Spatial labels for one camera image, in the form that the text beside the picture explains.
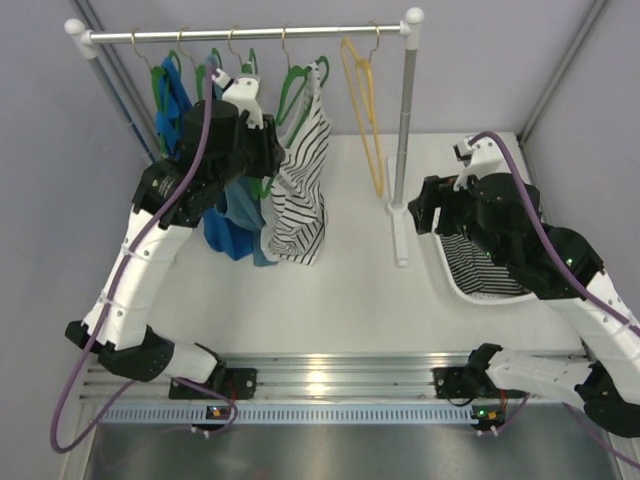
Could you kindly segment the white black striped tank top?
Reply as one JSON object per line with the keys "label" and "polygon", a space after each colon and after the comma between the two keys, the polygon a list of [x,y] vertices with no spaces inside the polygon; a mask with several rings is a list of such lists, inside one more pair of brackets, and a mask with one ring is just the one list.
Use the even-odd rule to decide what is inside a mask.
{"label": "white black striped tank top", "polygon": [[[308,115],[290,148],[280,143],[285,157],[269,194],[276,217],[270,247],[280,261],[310,266],[319,256],[328,221],[321,179],[329,153],[332,123],[322,104],[320,79],[324,77],[325,67],[316,65],[315,61],[306,66],[312,69],[306,88],[280,127],[279,143],[283,136],[292,134],[292,123],[302,120],[308,108]],[[299,84],[292,86],[287,103],[298,87]]]}

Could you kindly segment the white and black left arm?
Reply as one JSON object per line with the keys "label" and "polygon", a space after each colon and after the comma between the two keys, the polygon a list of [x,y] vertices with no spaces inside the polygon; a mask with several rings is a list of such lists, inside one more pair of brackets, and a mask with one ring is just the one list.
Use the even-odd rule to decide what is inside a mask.
{"label": "white and black left arm", "polygon": [[184,378],[205,397],[225,388],[220,355],[155,333],[149,319],[171,263],[203,214],[240,178],[278,171],[284,150],[274,117],[263,115],[260,126],[249,120],[249,111],[232,103],[200,101],[184,113],[173,154],[144,170],[108,282],[89,313],[65,331],[110,373],[139,382]]}

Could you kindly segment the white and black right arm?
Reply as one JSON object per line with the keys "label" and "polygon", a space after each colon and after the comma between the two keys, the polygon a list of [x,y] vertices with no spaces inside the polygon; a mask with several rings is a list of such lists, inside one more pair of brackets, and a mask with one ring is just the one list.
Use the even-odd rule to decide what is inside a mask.
{"label": "white and black right arm", "polygon": [[475,397],[518,390],[566,403],[602,429],[639,435],[639,322],[578,232],[541,222],[538,190],[508,173],[428,176],[409,211],[418,233],[460,239],[566,320],[592,360],[566,362],[484,343],[462,376]]}

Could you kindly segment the teal blue tank top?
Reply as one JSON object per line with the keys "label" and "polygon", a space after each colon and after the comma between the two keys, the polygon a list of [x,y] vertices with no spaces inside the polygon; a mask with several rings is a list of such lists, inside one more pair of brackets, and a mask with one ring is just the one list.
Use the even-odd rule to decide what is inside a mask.
{"label": "teal blue tank top", "polygon": [[212,172],[224,182],[223,190],[216,199],[214,208],[223,217],[235,225],[248,230],[253,240],[253,253],[250,257],[258,267],[268,266],[259,246],[259,234],[264,225],[261,207],[250,191],[250,177],[241,174],[241,159],[238,148],[240,140],[240,120],[242,114],[231,103],[221,99],[222,91],[212,80],[215,67],[211,68],[212,115],[205,150],[205,159],[210,162]]}

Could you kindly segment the dark striped tank top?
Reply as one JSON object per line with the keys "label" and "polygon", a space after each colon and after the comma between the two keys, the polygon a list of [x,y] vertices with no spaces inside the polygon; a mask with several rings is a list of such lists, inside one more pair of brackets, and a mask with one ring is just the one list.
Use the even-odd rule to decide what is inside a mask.
{"label": "dark striped tank top", "polygon": [[440,236],[440,244],[454,284],[466,295],[520,297],[530,293],[503,266],[462,235]]}

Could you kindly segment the green hanger with blue top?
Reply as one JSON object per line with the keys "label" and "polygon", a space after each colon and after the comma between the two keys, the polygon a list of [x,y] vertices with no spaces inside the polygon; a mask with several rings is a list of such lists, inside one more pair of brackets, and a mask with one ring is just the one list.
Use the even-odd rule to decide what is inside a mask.
{"label": "green hanger with blue top", "polygon": [[144,60],[151,77],[153,99],[156,106],[155,128],[160,141],[161,158],[175,155],[178,140],[179,106],[172,88],[172,77],[178,74],[181,78],[181,62],[174,50],[161,62],[152,65],[149,58],[142,54],[136,44],[137,29],[131,32],[131,45],[135,54]]}

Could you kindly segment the yellow hanger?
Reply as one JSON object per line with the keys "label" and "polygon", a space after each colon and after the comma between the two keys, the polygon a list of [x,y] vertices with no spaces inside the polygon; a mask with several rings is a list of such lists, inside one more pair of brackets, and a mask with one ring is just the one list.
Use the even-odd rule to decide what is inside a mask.
{"label": "yellow hanger", "polygon": [[341,40],[340,54],[374,191],[378,198],[382,198],[385,192],[385,164],[379,139],[375,82],[371,65],[372,56],[380,45],[380,28],[373,21],[370,21],[370,24],[374,27],[376,44],[368,56],[361,56],[349,37]]}

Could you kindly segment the white laundry basket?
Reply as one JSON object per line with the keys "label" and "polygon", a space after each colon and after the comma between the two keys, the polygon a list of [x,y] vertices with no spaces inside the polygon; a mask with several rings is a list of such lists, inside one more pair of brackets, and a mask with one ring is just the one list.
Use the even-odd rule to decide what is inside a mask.
{"label": "white laundry basket", "polygon": [[508,305],[508,304],[518,304],[518,303],[523,303],[526,301],[530,301],[530,300],[534,300],[535,296],[532,292],[530,292],[527,295],[524,296],[520,296],[520,297],[501,297],[501,296],[491,296],[491,295],[483,295],[483,294],[473,294],[473,295],[466,295],[464,294],[455,284],[452,278],[452,274],[449,271],[445,256],[444,256],[444,252],[443,252],[443,248],[440,244],[440,240],[439,240],[440,236],[436,237],[436,244],[437,244],[437,248],[441,257],[441,262],[443,264],[446,276],[448,278],[449,284],[451,286],[451,288],[453,289],[453,291],[460,296],[463,300],[469,301],[470,303],[474,303],[474,304],[478,304],[478,305]]}

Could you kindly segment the silver clothes rack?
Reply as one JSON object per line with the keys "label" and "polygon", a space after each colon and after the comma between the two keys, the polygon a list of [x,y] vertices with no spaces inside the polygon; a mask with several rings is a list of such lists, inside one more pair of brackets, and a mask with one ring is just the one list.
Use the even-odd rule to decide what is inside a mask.
{"label": "silver clothes rack", "polygon": [[102,88],[116,111],[130,129],[134,139],[142,147],[149,162],[157,159],[159,147],[156,142],[150,143],[135,123],[126,102],[122,99],[117,86],[113,83],[109,72],[115,71],[117,65],[100,58],[100,46],[126,43],[131,46],[139,43],[177,43],[179,41],[222,41],[222,40],[263,40],[281,38],[322,38],[346,37],[357,35],[396,35],[404,39],[404,67],[402,95],[400,103],[400,122],[397,139],[397,153],[389,158],[386,167],[390,187],[390,200],[387,211],[391,218],[391,238],[393,239],[394,259],[399,267],[409,265],[408,232],[405,224],[407,202],[404,200],[404,187],[407,166],[407,150],[410,136],[410,121],[414,80],[417,63],[417,52],[421,35],[424,12],[418,7],[407,10],[404,18],[395,24],[367,24],[352,26],[303,26],[303,27],[265,27],[237,28],[227,30],[183,30],[156,31],[140,33],[107,33],[95,32],[91,29],[89,17],[86,15],[88,3],[74,1],[72,3],[78,19],[71,18],[64,24],[65,32],[70,36],[81,55],[93,69],[94,75],[101,82]]}

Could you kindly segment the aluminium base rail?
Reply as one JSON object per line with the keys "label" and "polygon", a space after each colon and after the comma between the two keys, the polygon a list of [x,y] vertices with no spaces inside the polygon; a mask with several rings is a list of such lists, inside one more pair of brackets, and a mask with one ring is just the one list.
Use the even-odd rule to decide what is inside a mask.
{"label": "aluminium base rail", "polygon": [[[214,371],[214,379],[195,382],[186,376],[161,375],[147,382],[136,381],[121,395],[124,400],[168,400],[171,388],[185,386],[189,381],[204,388],[217,388],[231,398],[233,393],[222,393],[231,380],[226,376],[239,373],[239,369],[253,369],[249,380],[233,380],[229,392],[240,399],[242,388],[254,389],[253,399],[265,401],[285,400],[342,400],[342,399],[395,399],[413,400],[435,398],[434,370],[462,367],[468,361],[468,352],[429,353],[403,355],[228,355],[223,372]],[[79,398],[86,402],[108,400],[125,382],[124,377],[108,372],[96,363],[88,366],[81,381]]]}

